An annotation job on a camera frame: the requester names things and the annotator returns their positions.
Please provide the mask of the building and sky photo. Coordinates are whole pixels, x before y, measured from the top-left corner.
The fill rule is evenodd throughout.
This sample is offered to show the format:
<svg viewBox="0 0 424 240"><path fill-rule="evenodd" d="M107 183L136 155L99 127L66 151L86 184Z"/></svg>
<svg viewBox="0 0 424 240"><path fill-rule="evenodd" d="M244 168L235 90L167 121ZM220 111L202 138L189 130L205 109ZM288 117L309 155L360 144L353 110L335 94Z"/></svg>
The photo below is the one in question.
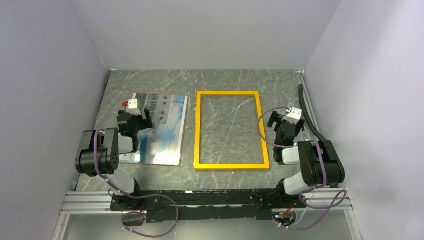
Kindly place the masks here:
<svg viewBox="0 0 424 240"><path fill-rule="evenodd" d="M168 93L134 93L138 107L150 111L153 128L138 132L138 150L121 154L125 164L179 166L182 157L188 95Z"/></svg>

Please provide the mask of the yellow wooden picture frame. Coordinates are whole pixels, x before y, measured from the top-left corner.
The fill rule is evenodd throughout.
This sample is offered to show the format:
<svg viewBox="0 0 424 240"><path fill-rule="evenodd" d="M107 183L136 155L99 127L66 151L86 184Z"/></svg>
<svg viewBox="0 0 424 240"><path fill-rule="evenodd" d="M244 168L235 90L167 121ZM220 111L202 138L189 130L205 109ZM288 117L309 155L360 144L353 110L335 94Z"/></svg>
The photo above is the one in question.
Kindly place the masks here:
<svg viewBox="0 0 424 240"><path fill-rule="evenodd" d="M225 90L200 90L196 93L196 115L195 115L195 143L194 143L194 162L195 170L211 170L211 171L238 171L238 170L268 170L270 169L270 160L268 154L267 142L262 139L263 163L236 163L236 164L202 164L201 157L201 109L203 96L253 96L255 98L256 110L258 115L258 129L260 134L265 133L265 126L262 120L262 105L260 93L258 91L225 91Z"/></svg>

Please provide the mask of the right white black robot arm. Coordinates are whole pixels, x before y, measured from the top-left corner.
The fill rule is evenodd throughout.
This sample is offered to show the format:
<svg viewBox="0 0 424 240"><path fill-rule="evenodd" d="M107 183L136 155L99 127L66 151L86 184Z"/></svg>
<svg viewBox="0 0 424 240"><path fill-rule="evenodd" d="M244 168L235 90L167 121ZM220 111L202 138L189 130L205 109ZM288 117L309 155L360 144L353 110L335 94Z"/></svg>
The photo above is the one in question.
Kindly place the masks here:
<svg viewBox="0 0 424 240"><path fill-rule="evenodd" d="M345 179L344 167L330 140L296 140L304 124L298 108L289 109L285 115L273 110L267 123L275 132L274 161L300 167L299 173L280 180L276 186L275 202L282 208L293 203L295 195L337 185Z"/></svg>

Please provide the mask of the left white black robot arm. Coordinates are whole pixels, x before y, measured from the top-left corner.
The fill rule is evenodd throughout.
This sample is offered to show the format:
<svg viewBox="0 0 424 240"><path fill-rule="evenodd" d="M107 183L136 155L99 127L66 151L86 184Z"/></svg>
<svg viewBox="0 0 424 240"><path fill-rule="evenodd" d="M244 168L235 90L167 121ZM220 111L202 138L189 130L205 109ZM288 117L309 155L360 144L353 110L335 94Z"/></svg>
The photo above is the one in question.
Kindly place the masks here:
<svg viewBox="0 0 424 240"><path fill-rule="evenodd" d="M120 110L116 120L118 127L82 133L75 168L81 175L102 179L116 196L124 196L123 203L130 210L137 210L144 197L138 182L119 168L120 155L137 152L139 131L153 128L151 113L148 109L140 115Z"/></svg>

